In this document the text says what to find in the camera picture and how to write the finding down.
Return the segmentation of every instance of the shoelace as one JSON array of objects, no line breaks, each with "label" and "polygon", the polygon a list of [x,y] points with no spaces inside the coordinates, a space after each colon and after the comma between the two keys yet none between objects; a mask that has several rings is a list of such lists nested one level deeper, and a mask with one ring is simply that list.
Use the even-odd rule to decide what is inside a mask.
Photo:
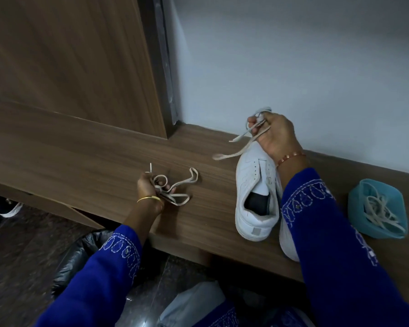
[{"label": "shoelace", "polygon": [[[174,188],[176,188],[177,186],[180,186],[180,185],[182,185],[182,184],[184,184],[184,183],[196,183],[196,182],[197,182],[197,180],[198,180],[198,172],[197,172],[197,170],[196,170],[195,168],[193,168],[193,167],[190,167],[190,168],[189,168],[189,172],[191,172],[191,177],[190,177],[190,178],[188,178],[188,179],[186,179],[186,180],[183,180],[183,181],[176,182],[175,184],[171,185],[168,189],[164,189],[164,187],[168,184],[168,178],[167,178],[167,176],[165,176],[165,175],[163,175],[163,174],[160,174],[160,175],[158,175],[158,176],[155,176],[155,177],[152,179],[153,186],[156,188],[156,191],[158,192],[158,194],[159,194],[160,196],[162,196],[165,200],[167,200],[167,201],[168,201],[169,203],[171,203],[171,204],[174,204],[174,205],[180,207],[181,205],[184,205],[185,203],[187,203],[187,202],[190,200],[191,196],[188,195],[188,194],[181,194],[181,193],[171,194],[170,192],[171,192]],[[157,183],[158,183],[161,179],[164,179],[164,180],[165,180],[165,183],[162,184],[162,185],[158,185]],[[176,201],[176,198],[185,198],[185,200],[182,201],[182,202],[180,202],[180,203],[178,203],[178,202]]]},{"label": "shoelace", "polygon": [[[253,129],[255,129],[256,127],[262,126],[265,123],[265,119],[262,115],[262,112],[267,111],[267,112],[271,112],[271,108],[262,108],[259,109],[258,111],[256,111],[252,116],[256,116],[257,117],[257,121],[256,124],[253,125],[252,127],[249,127],[249,123],[247,122],[246,124],[246,128],[247,130],[242,133],[241,135],[237,136],[236,138],[234,138],[233,140],[230,140],[229,142],[238,142],[240,141],[247,133],[251,133],[251,131]],[[253,141],[255,141],[259,136],[261,136],[263,133],[265,133],[266,131],[268,131],[271,128],[271,126],[266,127],[265,129],[262,129],[261,131],[259,131],[258,134],[256,134],[255,136],[253,136],[248,142],[247,144],[244,146],[244,148],[242,148],[239,152],[235,153],[235,154],[231,154],[231,155],[223,155],[223,154],[214,154],[212,156],[212,158],[214,160],[221,160],[221,159],[226,159],[226,158],[230,158],[230,157],[236,157],[239,155],[242,155],[251,145],[251,143]]]},{"label": "shoelace", "polygon": [[376,192],[376,196],[370,195],[365,198],[365,217],[374,225],[379,226],[387,231],[390,230],[388,230],[383,223],[390,224],[398,228],[403,233],[406,233],[406,230],[401,225],[399,225],[397,216],[387,208],[387,198],[384,195],[379,195],[377,189],[370,183],[365,183],[365,185],[371,186],[372,189]]}]

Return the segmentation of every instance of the black plastic bag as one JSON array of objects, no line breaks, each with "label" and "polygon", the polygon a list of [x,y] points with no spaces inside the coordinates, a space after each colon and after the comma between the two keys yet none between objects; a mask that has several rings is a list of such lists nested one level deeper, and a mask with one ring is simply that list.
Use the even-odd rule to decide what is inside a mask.
[{"label": "black plastic bag", "polygon": [[113,231],[101,229],[92,231],[74,242],[59,259],[51,295],[56,299],[68,286],[71,279],[83,269],[89,257],[98,251]]}]

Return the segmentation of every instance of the container of shoelaces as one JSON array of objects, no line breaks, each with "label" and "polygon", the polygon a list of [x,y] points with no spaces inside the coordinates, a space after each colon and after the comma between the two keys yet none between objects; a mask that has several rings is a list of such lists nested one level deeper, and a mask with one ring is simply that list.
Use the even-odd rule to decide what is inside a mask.
[{"label": "container of shoelaces", "polygon": [[402,193],[386,183],[364,179],[349,193],[349,221],[373,238],[403,238],[408,233]]}]

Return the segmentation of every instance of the red bracelet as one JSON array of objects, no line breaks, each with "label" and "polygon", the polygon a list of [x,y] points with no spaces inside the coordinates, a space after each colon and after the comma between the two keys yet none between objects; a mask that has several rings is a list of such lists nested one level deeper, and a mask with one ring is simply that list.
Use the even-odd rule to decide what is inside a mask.
[{"label": "red bracelet", "polygon": [[277,161],[276,167],[279,167],[280,164],[282,164],[285,160],[288,160],[288,159],[290,159],[291,157],[294,157],[294,156],[306,156],[306,154],[303,153],[302,151],[296,151],[296,152],[294,152],[294,153],[292,153],[292,154],[285,155],[281,160],[278,160],[278,161]]}]

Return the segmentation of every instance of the white wall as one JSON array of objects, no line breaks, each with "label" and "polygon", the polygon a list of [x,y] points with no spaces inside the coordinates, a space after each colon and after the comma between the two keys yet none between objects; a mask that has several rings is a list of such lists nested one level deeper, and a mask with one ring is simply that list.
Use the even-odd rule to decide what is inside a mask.
[{"label": "white wall", "polygon": [[163,1],[185,123],[271,106],[306,149],[409,172],[409,0]]}]

